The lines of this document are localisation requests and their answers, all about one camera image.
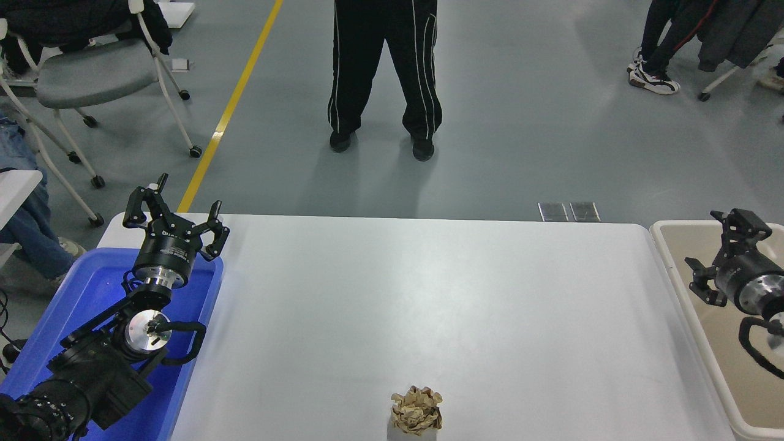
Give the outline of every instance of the black jacket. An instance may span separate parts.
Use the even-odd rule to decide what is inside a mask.
[[[722,61],[746,68],[784,23],[782,0],[726,0],[702,28],[699,69],[713,72]]]
[[[127,0],[0,0],[0,16],[8,19],[11,31],[44,46],[86,44],[133,18]],[[172,33],[158,4],[144,0],[142,17],[161,52],[169,53]],[[131,22],[133,30],[119,38],[143,38],[138,21]]]

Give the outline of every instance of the beige plastic tray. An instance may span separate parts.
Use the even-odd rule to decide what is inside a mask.
[[[773,235],[757,248],[784,267],[784,227],[768,224]],[[686,257],[710,266],[721,245],[721,224],[715,220],[662,220],[651,226],[691,331],[733,430],[741,439],[784,440],[784,380],[759,367],[738,342],[741,319],[747,315],[733,304],[719,308],[703,303],[688,288],[691,269]],[[765,341],[765,330],[752,328],[751,342],[776,366],[784,359]]]

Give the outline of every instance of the black track pants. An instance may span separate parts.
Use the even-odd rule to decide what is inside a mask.
[[[653,51],[659,46],[667,22],[673,19],[681,0],[652,0],[645,19],[645,31],[642,35],[642,57],[650,60]]]
[[[646,57],[647,53],[645,50],[650,47],[650,38],[646,39],[643,36],[645,70],[652,73],[667,69],[667,64],[670,63],[670,59],[675,55],[675,52],[694,38],[697,30],[708,20],[718,2],[719,0],[681,0],[681,5],[673,19],[672,26],[670,26],[667,35],[664,36],[661,44],[655,48],[649,58]],[[648,10],[648,19],[652,18],[651,14],[654,8],[663,9],[663,15],[672,15],[671,3],[663,0],[654,0],[651,3],[651,9]]]
[[[441,124],[433,48],[436,0],[335,0],[332,96],[327,115],[337,132],[361,125],[386,41],[406,109],[403,126],[414,138],[432,139]]]

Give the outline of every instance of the white sneaker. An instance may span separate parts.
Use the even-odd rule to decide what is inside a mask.
[[[776,68],[771,67],[765,72],[765,75],[757,80],[757,84],[768,89],[773,89],[776,92],[784,93],[784,78],[776,74]]]
[[[642,64],[642,46],[636,48],[634,53],[632,54],[632,62],[629,63],[629,66],[626,67],[627,72],[631,72],[634,69],[637,69],[637,66]]]
[[[60,240],[60,246],[63,247],[63,250],[74,258],[79,258],[82,254],[87,252],[83,246],[70,239],[65,239],[64,237],[59,237],[57,239]]]
[[[643,69],[643,66],[640,64],[629,72],[629,84],[659,95],[672,95],[681,90],[681,85],[670,79],[666,72],[649,74]]]

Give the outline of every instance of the black shoe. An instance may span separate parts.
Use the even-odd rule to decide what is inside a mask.
[[[417,161],[425,162],[433,157],[436,148],[433,146],[432,140],[418,140],[415,138],[412,151],[414,153],[414,158],[416,158]]]
[[[335,153],[343,153],[351,145],[351,134],[352,132],[337,133],[332,131],[332,135],[329,136],[329,147]]]

